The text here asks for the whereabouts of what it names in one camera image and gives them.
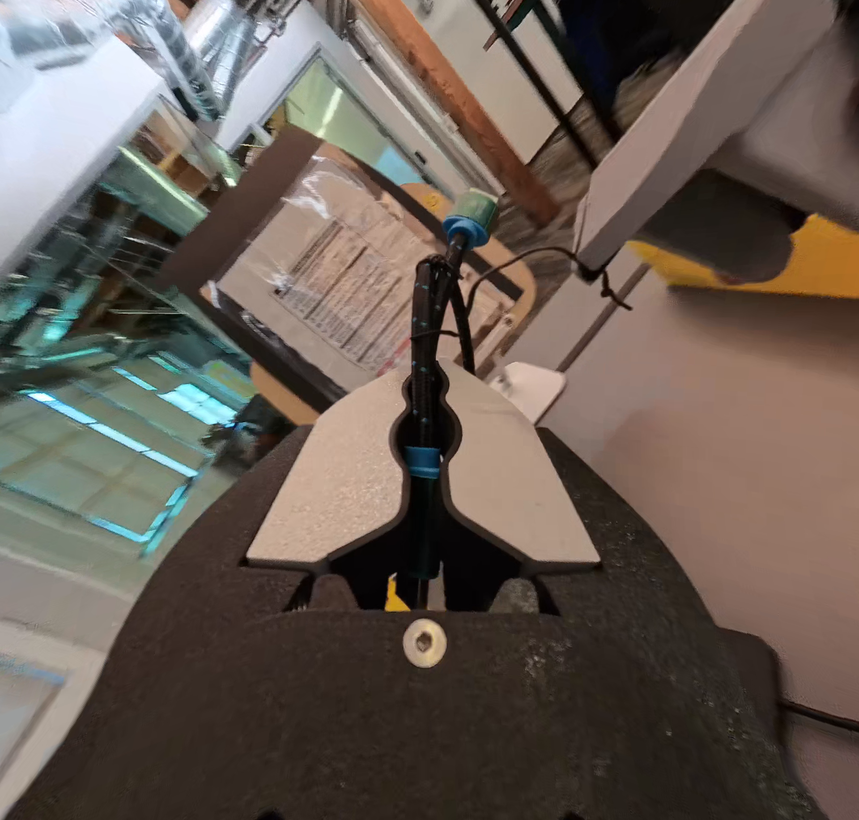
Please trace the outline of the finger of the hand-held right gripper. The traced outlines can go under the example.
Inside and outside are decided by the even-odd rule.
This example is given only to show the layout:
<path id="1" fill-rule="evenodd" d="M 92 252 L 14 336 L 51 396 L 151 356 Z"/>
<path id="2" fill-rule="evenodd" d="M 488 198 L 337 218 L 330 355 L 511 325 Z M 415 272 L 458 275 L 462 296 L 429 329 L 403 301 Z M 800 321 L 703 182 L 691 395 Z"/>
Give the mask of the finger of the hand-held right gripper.
<path id="1" fill-rule="evenodd" d="M 639 239 L 737 284 L 779 277 L 804 211 L 716 170 L 701 170 L 639 231 Z"/>
<path id="2" fill-rule="evenodd" d="M 644 224 L 697 172 L 714 170 L 710 157 L 751 117 L 742 93 L 728 101 L 740 53 L 731 30 L 714 25 L 593 173 L 574 226 L 585 267 L 607 267 L 628 242 L 641 241 Z"/>

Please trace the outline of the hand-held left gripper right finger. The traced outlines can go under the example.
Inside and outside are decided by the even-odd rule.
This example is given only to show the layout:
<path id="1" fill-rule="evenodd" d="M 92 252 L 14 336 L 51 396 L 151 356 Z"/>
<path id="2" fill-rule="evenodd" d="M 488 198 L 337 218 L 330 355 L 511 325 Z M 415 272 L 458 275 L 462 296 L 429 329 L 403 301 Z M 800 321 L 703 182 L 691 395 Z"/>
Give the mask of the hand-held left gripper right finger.
<path id="1" fill-rule="evenodd" d="M 453 361 L 438 368 L 455 427 L 443 462 L 448 513 L 514 557 L 522 572 L 597 567 L 597 549 L 533 424 Z"/>

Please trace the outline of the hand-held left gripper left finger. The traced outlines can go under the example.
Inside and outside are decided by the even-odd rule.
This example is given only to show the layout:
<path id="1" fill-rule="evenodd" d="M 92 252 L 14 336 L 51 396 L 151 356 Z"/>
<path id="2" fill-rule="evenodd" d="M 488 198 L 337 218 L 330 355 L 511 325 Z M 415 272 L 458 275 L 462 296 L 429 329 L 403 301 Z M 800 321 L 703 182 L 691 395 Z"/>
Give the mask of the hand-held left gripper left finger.
<path id="1" fill-rule="evenodd" d="M 257 568 L 328 568 L 406 518 L 410 475 L 395 427 L 409 372 L 335 403 L 310 431 L 246 553 Z"/>

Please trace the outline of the yellow plastic bin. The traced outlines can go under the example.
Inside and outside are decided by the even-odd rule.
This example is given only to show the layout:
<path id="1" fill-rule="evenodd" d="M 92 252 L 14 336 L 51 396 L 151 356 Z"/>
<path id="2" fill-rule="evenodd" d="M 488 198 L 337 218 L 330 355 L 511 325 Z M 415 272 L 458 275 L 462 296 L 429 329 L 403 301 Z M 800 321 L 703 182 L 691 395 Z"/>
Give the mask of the yellow plastic bin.
<path id="1" fill-rule="evenodd" d="M 770 281 L 729 285 L 714 272 L 645 242 L 627 246 L 668 286 L 824 299 L 858 299 L 858 235 L 818 215 L 792 236 L 786 269 Z"/>

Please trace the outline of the wooden table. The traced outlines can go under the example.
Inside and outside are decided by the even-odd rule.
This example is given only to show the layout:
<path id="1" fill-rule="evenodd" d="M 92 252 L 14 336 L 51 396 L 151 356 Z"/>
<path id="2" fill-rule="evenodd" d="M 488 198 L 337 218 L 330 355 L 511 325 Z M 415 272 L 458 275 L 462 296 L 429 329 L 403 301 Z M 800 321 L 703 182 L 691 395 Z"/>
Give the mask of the wooden table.
<path id="1" fill-rule="evenodd" d="M 564 62 L 575 85 L 590 106 L 601 130 L 612 145 L 622 137 L 623 131 L 617 124 L 613 105 L 595 86 L 594 76 L 581 54 L 567 36 L 565 25 L 556 21 L 546 8 L 544 0 L 508 0 L 503 14 L 499 15 L 496 5 L 489 1 L 489 22 L 497 20 L 509 34 L 512 34 L 526 17 L 534 16 L 547 37 L 552 41 L 560 59 Z"/>

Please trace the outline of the instruction board with plastic cover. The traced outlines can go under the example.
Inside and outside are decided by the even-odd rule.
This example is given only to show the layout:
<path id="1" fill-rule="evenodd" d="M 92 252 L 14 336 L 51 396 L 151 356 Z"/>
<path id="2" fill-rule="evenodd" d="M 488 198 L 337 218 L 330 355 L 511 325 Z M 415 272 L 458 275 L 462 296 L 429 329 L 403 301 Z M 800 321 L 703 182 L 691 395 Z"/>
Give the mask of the instruction board with plastic cover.
<path id="1" fill-rule="evenodd" d="M 313 422 L 409 365 L 416 265 L 444 247 L 440 189 L 381 171 L 299 127 L 257 156 L 158 272 Z"/>

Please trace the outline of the white rounded base plate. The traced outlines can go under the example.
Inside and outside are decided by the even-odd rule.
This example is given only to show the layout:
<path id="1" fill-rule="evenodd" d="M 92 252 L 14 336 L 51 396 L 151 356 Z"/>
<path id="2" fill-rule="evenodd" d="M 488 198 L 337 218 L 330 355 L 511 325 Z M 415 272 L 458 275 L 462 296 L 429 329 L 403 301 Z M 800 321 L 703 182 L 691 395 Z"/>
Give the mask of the white rounded base plate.
<path id="1" fill-rule="evenodd" d="M 489 380 L 489 387 L 515 406 L 536 426 L 564 393 L 562 372 L 524 362 L 505 365 Z"/>

